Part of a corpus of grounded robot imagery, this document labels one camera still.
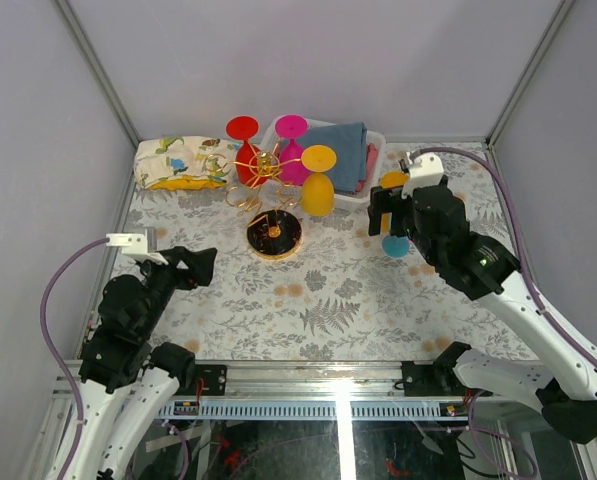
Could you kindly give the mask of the gold wine glass rack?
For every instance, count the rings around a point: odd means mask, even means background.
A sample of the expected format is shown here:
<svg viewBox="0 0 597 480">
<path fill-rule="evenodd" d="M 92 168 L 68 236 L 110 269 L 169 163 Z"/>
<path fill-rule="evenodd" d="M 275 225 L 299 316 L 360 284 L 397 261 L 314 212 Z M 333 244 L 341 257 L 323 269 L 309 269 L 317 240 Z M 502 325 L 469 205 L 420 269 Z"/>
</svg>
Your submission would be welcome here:
<svg viewBox="0 0 597 480">
<path fill-rule="evenodd" d="M 261 259 L 285 260 L 297 252 L 303 237 L 301 220 L 291 211 L 299 200 L 297 187 L 279 178 L 278 155 L 259 149 L 258 176 L 266 181 L 255 188 L 238 179 L 226 185 L 224 210 L 213 222 L 212 231 Z"/>
</svg>

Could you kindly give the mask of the magenta plastic goblet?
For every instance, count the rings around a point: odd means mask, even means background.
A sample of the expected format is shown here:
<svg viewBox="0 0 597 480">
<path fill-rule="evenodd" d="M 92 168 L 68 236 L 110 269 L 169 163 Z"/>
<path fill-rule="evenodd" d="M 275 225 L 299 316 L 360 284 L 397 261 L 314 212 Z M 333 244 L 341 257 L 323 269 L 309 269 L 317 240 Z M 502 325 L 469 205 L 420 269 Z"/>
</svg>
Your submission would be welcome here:
<svg viewBox="0 0 597 480">
<path fill-rule="evenodd" d="M 286 141 L 286 144 L 281 146 L 279 154 L 281 166 L 279 178 L 284 183 L 301 186 L 308 177 L 309 171 L 302 163 L 304 147 L 298 143 L 298 139 L 307 133 L 308 123 L 299 115 L 285 115 L 276 121 L 275 131 L 280 139 Z"/>
</svg>

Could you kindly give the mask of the red plastic wine glass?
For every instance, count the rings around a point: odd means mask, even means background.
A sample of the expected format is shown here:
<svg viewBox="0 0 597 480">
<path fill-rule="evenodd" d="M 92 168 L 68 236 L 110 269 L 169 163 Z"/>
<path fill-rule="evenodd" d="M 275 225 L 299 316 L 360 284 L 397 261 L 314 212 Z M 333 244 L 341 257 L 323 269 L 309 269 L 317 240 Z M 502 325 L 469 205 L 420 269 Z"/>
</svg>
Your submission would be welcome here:
<svg viewBox="0 0 597 480">
<path fill-rule="evenodd" d="M 260 186 L 266 181 L 258 176 L 257 154 L 260 149 L 250 142 L 258 130 L 259 124 L 251 116 L 234 117 L 226 125 L 227 135 L 242 142 L 236 154 L 236 170 L 240 183 L 249 188 Z"/>
</svg>

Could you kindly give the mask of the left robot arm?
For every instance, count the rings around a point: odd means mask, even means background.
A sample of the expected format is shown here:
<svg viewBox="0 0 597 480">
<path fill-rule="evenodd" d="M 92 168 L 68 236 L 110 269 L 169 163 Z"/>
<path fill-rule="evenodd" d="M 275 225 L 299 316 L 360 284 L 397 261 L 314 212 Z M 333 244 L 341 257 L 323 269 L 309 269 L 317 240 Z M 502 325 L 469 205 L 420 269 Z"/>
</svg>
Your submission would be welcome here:
<svg viewBox="0 0 597 480">
<path fill-rule="evenodd" d="M 141 275 L 104 287 L 100 324 L 86 343 L 76 375 L 65 375 L 76 403 L 47 476 L 119 479 L 156 414 L 174 394 L 202 389 L 194 354 L 177 344 L 150 344 L 173 294 L 211 284 L 218 251 L 185 247 L 150 252 Z"/>
</svg>

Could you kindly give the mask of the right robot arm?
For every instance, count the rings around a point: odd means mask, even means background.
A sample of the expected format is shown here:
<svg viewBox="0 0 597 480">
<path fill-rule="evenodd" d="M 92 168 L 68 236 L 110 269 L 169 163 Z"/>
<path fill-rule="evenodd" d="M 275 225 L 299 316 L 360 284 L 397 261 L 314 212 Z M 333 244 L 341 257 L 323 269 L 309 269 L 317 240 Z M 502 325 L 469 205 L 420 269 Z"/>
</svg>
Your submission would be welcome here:
<svg viewBox="0 0 597 480">
<path fill-rule="evenodd" d="M 374 187 L 368 207 L 370 235 L 391 216 L 392 234 L 407 237 L 449 286 L 502 320 L 537 355 L 527 366 L 453 343 L 434 369 L 445 394 L 482 389 L 540 413 L 559 434 L 579 444 L 597 437 L 597 366 L 549 323 L 546 304 L 533 299 L 519 260 L 499 241 L 471 230 L 464 202 L 442 184 L 403 196 Z"/>
</svg>

